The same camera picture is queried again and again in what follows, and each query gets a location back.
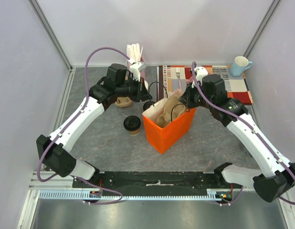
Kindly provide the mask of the orange paper gift bag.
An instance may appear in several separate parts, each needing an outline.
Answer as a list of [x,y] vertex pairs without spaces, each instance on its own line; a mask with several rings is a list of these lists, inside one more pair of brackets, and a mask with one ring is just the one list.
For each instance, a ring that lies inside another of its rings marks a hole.
[[163,98],[156,102],[142,113],[143,123],[147,141],[160,153],[165,153],[173,146],[181,137],[183,137],[190,129],[196,109],[189,109],[169,123],[166,127],[161,128],[155,124],[156,118],[163,113],[163,108],[171,95],[183,95],[181,89],[175,90],[167,98]]

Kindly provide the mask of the brown paper coffee cup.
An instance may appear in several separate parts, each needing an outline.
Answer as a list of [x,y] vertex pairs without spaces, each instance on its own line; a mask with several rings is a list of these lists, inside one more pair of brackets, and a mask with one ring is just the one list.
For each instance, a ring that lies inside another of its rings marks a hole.
[[140,127],[131,128],[127,130],[130,135],[137,135],[140,132]]

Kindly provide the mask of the cardboard cup carrier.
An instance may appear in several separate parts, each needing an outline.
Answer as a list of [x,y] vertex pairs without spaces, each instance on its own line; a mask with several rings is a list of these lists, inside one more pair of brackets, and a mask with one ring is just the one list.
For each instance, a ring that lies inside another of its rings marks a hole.
[[166,127],[169,123],[181,116],[186,111],[186,106],[179,101],[180,95],[173,94],[168,98],[164,105],[163,113],[160,114],[155,124],[161,128]]

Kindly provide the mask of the black plastic cup lid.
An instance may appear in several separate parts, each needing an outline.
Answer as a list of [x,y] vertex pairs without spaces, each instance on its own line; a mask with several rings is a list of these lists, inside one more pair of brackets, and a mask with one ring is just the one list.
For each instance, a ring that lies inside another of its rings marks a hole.
[[123,125],[127,131],[133,132],[141,127],[141,120],[138,116],[130,115],[125,118]]

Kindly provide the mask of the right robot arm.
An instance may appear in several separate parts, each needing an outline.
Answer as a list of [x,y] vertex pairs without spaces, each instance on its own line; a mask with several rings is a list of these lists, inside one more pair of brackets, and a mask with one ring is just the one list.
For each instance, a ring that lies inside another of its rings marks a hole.
[[229,183],[250,187],[264,201],[273,202],[295,186],[295,162],[266,138],[240,100],[228,97],[219,75],[197,68],[179,101],[189,109],[208,109],[214,119],[240,140],[259,166],[248,169],[224,163],[214,171],[213,182],[217,187],[223,188]]

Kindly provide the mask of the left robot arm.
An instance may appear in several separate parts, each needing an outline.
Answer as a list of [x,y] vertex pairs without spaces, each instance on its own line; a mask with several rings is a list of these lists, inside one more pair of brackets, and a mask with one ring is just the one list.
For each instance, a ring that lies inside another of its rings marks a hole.
[[99,170],[93,165],[77,160],[70,151],[85,129],[119,97],[129,97],[133,102],[151,100],[141,72],[146,68],[143,62],[129,67],[113,63],[106,76],[88,91],[76,111],[49,136],[40,135],[36,140],[39,164],[44,164],[60,177],[74,176],[83,179],[88,187],[99,184]]

